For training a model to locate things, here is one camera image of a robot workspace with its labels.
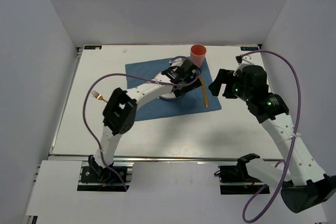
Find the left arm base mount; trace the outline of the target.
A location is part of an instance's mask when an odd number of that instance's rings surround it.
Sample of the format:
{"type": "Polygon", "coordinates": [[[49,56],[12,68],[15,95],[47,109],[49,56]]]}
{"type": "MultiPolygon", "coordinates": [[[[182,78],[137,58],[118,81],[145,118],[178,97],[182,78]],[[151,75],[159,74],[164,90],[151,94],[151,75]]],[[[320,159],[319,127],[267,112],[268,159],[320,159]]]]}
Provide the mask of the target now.
{"type": "MultiPolygon", "coordinates": [[[[117,162],[113,169],[119,173],[126,187],[129,188],[132,179],[133,163],[117,162]]],[[[87,162],[82,164],[77,191],[126,192],[123,183],[115,173],[108,170],[103,178],[99,178],[87,162]]]]}

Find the gold knife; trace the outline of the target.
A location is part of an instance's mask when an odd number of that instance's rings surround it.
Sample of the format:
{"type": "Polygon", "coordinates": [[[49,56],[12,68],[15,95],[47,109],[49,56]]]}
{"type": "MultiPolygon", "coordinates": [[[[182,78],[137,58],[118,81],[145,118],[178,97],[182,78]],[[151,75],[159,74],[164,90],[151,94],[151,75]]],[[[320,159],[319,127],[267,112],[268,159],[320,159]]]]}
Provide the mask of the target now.
{"type": "Polygon", "coordinates": [[[204,79],[201,75],[199,75],[199,80],[201,82],[201,85],[202,85],[202,93],[203,93],[203,98],[204,98],[204,103],[205,103],[205,107],[208,108],[209,106],[209,101],[208,101],[208,96],[206,94],[206,85],[205,85],[205,82],[204,82],[204,79]]]}

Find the gold fork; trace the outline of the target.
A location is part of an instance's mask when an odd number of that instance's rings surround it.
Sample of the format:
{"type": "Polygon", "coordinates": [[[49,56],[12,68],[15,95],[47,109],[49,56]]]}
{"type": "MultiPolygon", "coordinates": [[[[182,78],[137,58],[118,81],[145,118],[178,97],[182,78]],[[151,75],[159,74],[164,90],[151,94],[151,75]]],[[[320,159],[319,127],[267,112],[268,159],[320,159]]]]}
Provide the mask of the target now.
{"type": "Polygon", "coordinates": [[[104,99],[104,97],[100,93],[98,93],[97,91],[92,90],[90,93],[95,99],[97,99],[99,101],[103,101],[105,103],[108,103],[107,100],[104,99]]]}

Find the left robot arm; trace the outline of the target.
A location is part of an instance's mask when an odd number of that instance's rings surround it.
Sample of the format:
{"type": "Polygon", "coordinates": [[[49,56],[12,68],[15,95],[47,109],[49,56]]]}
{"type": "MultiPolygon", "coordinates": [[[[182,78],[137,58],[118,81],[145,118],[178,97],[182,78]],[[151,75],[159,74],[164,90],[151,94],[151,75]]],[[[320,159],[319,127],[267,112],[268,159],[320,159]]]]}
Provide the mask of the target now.
{"type": "Polygon", "coordinates": [[[93,170],[93,176],[101,182],[110,178],[114,154],[123,134],[133,127],[136,112],[145,104],[166,94],[176,98],[200,87],[201,69],[186,57],[175,57],[170,61],[170,67],[159,72],[153,79],[143,84],[123,90],[116,88],[103,109],[103,132],[98,139],[90,129],[86,120],[86,105],[83,105],[83,120],[89,133],[98,143],[98,150],[90,155],[88,162],[93,170]]]}

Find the blue cloth napkin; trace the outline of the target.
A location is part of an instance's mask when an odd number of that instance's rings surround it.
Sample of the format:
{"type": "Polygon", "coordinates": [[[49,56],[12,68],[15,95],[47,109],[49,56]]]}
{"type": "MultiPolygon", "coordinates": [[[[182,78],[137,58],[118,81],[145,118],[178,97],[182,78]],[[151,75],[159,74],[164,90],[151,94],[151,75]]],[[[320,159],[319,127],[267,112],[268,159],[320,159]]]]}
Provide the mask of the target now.
{"type": "MultiPolygon", "coordinates": [[[[153,79],[159,71],[167,69],[170,59],[160,59],[130,63],[125,65],[126,74],[138,76],[145,79],[153,79]]],[[[206,91],[208,106],[205,106],[202,88],[197,88],[174,100],[157,98],[137,110],[136,121],[145,121],[160,118],[169,118],[195,113],[217,111],[222,108],[218,97],[212,96],[206,91]]]]}

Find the red cup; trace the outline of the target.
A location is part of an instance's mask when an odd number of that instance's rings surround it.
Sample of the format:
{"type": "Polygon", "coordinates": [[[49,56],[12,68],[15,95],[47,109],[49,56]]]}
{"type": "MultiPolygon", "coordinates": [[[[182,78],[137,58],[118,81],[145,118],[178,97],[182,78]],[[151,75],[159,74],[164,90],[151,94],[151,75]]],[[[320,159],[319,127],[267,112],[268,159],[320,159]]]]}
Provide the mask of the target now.
{"type": "Polygon", "coordinates": [[[200,44],[195,44],[190,49],[190,60],[198,67],[201,67],[205,59],[206,53],[207,53],[207,50],[205,46],[200,45],[200,44]]]}

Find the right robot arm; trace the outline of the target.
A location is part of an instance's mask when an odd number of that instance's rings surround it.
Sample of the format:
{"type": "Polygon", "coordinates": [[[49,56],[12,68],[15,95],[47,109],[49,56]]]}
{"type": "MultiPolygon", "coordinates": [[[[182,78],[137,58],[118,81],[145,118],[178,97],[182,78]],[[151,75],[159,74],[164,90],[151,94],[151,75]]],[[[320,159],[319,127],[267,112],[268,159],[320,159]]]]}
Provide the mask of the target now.
{"type": "Polygon", "coordinates": [[[299,134],[294,132],[295,125],[287,105],[281,96],[268,90],[263,67],[246,65],[236,71],[220,69],[208,87],[211,94],[218,96],[223,84],[223,96],[246,102],[249,112],[271,136],[288,166],[288,170],[282,172],[251,153],[238,159],[238,177],[245,182],[256,178],[267,185],[280,185],[281,197],[294,213],[329,200],[335,194],[335,176],[326,174],[299,134]]]}

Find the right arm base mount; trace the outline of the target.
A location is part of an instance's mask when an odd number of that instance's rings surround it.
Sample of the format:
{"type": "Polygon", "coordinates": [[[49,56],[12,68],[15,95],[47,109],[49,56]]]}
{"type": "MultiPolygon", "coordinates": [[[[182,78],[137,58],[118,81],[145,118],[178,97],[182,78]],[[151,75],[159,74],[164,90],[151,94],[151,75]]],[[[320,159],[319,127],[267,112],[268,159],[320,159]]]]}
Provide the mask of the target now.
{"type": "Polygon", "coordinates": [[[219,178],[221,195],[253,195],[263,186],[255,178],[243,179],[236,166],[219,166],[214,176],[219,178]]]}

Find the round plate with red characters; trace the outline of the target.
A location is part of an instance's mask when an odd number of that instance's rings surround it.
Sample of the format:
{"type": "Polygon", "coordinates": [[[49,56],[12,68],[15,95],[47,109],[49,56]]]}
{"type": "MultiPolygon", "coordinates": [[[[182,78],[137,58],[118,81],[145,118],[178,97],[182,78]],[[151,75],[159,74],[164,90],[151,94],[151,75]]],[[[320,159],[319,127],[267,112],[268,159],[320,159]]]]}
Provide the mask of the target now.
{"type": "MultiPolygon", "coordinates": [[[[158,77],[161,76],[161,72],[158,72],[153,78],[158,79],[158,77]]],[[[176,97],[174,92],[170,92],[164,95],[159,96],[160,99],[162,100],[176,100],[179,99],[179,97],[176,97]]]]}

